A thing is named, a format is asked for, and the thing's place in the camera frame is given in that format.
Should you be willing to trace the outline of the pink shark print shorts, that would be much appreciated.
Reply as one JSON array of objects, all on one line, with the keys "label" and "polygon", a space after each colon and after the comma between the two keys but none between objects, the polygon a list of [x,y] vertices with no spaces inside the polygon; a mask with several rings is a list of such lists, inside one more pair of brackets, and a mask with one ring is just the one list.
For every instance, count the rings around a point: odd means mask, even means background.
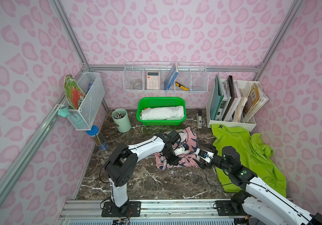
[{"label": "pink shark print shorts", "polygon": [[182,152],[178,155],[180,160],[176,166],[169,164],[166,157],[163,156],[160,152],[154,154],[156,167],[162,171],[178,167],[198,167],[197,163],[194,161],[199,159],[199,157],[195,153],[195,151],[199,148],[197,135],[191,127],[187,127],[183,130],[178,130],[178,133],[180,135],[180,138],[173,145],[173,150],[180,149],[185,145],[187,145],[187,147],[185,149],[185,152]]}]

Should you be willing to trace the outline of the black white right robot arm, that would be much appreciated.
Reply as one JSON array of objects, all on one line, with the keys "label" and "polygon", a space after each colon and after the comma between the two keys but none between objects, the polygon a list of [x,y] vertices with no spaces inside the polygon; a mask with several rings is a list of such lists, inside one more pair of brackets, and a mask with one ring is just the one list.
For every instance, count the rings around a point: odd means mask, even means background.
[{"label": "black white right robot arm", "polygon": [[195,153],[201,159],[197,162],[199,167],[219,168],[241,189],[233,201],[246,214],[266,225],[322,225],[322,214],[313,215],[267,185],[241,164],[240,155],[232,146],[224,147],[221,155],[203,149]]}]

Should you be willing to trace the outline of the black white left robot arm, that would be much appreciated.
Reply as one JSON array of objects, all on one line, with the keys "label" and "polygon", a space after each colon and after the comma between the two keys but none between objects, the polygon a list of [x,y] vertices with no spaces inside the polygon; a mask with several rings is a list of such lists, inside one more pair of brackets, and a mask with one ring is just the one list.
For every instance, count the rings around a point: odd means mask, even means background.
[{"label": "black white left robot arm", "polygon": [[179,139],[179,133],[172,130],[168,134],[156,133],[151,139],[135,145],[119,144],[103,165],[111,186],[111,205],[119,212],[126,211],[129,202],[127,183],[137,163],[144,158],[160,152],[168,164],[177,166],[180,157],[174,145]]}]

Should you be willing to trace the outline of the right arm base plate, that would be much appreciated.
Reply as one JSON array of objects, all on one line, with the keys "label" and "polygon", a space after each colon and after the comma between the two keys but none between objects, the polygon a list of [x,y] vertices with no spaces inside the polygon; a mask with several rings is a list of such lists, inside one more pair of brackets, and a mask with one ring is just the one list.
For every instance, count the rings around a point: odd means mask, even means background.
[{"label": "right arm base plate", "polygon": [[217,210],[219,216],[247,216],[242,205],[234,200],[219,200],[213,204],[213,208]]}]

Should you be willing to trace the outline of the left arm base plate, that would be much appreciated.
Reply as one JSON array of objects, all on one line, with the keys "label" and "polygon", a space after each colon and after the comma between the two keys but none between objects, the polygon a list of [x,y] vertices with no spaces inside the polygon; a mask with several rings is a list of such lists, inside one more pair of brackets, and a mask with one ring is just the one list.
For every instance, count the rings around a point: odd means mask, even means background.
[{"label": "left arm base plate", "polygon": [[105,202],[101,209],[102,217],[139,217],[141,202],[127,201],[121,207],[117,207],[113,202]]}]

